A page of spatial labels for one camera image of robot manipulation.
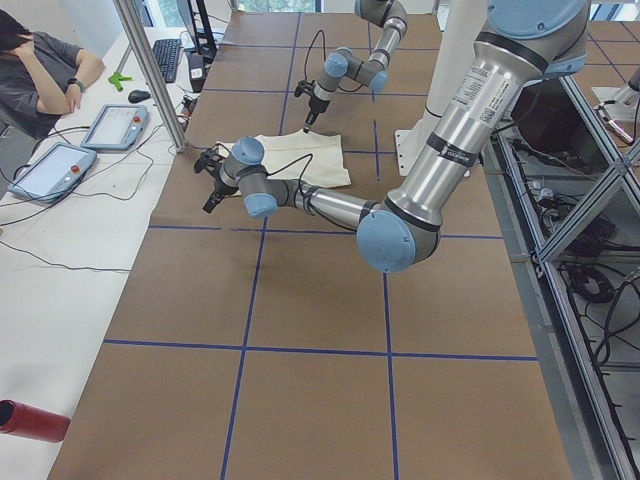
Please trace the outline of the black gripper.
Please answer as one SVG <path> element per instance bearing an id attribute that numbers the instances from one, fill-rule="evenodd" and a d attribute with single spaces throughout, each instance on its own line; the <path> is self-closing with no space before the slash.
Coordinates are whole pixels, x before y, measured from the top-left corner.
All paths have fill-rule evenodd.
<path id="1" fill-rule="evenodd" d="M 238 192 L 238 187 L 227 185 L 222 180 L 214 181 L 214 191 L 212 196 L 205 202 L 202 209 L 205 212 L 212 212 L 215 206 L 220 204 L 225 197 L 233 196 Z"/>
<path id="2" fill-rule="evenodd" d="M 308 133 L 310 131 L 311 126 L 317 120 L 318 115 L 326 112 L 329 106 L 329 101 L 316 96 L 311 96 L 308 102 L 308 106 L 309 114 L 307 115 L 302 128 L 304 133 Z"/>

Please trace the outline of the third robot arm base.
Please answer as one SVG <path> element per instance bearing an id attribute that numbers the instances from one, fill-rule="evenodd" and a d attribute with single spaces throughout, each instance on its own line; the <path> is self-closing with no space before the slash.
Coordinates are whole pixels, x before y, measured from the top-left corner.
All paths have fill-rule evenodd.
<path id="1" fill-rule="evenodd" d="M 593 87 L 598 102 L 594 111 L 606 129 L 624 145 L 633 146 L 638 138 L 639 70 L 622 87 Z"/>

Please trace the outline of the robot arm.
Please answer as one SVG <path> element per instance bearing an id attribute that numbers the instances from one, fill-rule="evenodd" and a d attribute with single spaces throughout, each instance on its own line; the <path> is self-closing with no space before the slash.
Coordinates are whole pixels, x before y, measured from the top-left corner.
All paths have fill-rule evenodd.
<path id="1" fill-rule="evenodd" d="M 340 46 L 326 56 L 316 79 L 298 82 L 294 96 L 309 96 L 304 133 L 309 133 L 318 117 L 327 111 L 343 79 L 373 93 L 379 93 L 387 84 L 391 57 L 408 32 L 407 11 L 400 1 L 355 1 L 354 13 L 378 27 L 380 36 L 366 59 Z"/>
<path id="2" fill-rule="evenodd" d="M 207 171 L 214 180 L 204 210 L 237 194 L 253 218 L 284 206 L 323 217 L 353 230 L 360 255 L 385 273 L 428 258 L 440 240 L 443 206 L 523 86 L 573 74 L 586 58 L 585 1 L 492 1 L 486 12 L 474 38 L 473 63 L 420 144 L 405 180 L 383 201 L 344 195 L 301 178 L 280 180 L 264 167 L 262 143 L 244 137 L 227 155 L 213 149 L 195 163 L 196 171 Z"/>

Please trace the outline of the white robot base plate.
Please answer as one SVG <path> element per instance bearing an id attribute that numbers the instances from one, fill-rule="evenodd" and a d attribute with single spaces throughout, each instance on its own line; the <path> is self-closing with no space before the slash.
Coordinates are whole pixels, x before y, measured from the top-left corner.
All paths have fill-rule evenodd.
<path id="1" fill-rule="evenodd" d="M 425 145 L 436 151 L 439 157 L 453 161 L 470 169 L 479 159 L 478 153 L 467 152 L 451 144 L 432 131 L 424 132 L 417 128 L 397 130 L 395 132 L 396 152 L 401 176 L 410 173 Z"/>

